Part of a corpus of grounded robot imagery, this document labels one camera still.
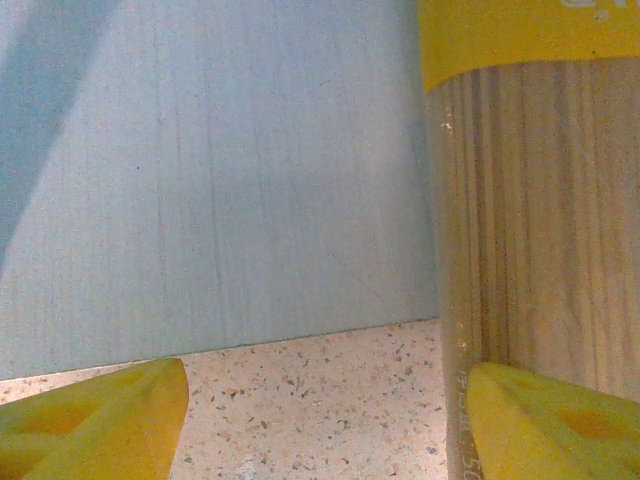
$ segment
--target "yellow plastic foot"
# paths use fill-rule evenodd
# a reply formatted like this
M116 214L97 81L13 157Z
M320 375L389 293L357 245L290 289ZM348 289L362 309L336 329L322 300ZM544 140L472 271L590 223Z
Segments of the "yellow plastic foot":
M161 359L0 406L0 480L166 480L188 403Z
M640 480L640 404L491 363L467 411L486 480Z

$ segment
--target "wall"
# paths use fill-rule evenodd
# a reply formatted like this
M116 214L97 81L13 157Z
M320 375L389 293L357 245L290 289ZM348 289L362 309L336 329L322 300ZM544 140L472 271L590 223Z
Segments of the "wall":
M412 1L0 0L0 378L434 316Z

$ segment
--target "wooden cylinder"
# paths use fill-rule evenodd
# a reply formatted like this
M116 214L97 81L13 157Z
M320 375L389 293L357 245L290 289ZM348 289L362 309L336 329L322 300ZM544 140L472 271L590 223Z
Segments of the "wooden cylinder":
M466 373L495 361L640 401L640 59L528 63L426 96L450 479L482 478Z

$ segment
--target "floor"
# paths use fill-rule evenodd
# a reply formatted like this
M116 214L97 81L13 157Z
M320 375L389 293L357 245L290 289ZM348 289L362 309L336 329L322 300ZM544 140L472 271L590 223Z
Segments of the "floor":
M181 358L171 480L446 479L436 321ZM117 368L0 382L0 404Z

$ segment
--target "wooden surface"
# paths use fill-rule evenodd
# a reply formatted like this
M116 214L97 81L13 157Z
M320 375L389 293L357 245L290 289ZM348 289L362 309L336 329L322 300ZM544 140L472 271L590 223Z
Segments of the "wooden surface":
M500 66L427 95L451 478L481 478L467 372L640 401L638 59Z
M434 316L417 35L414 2L0 1L0 378Z

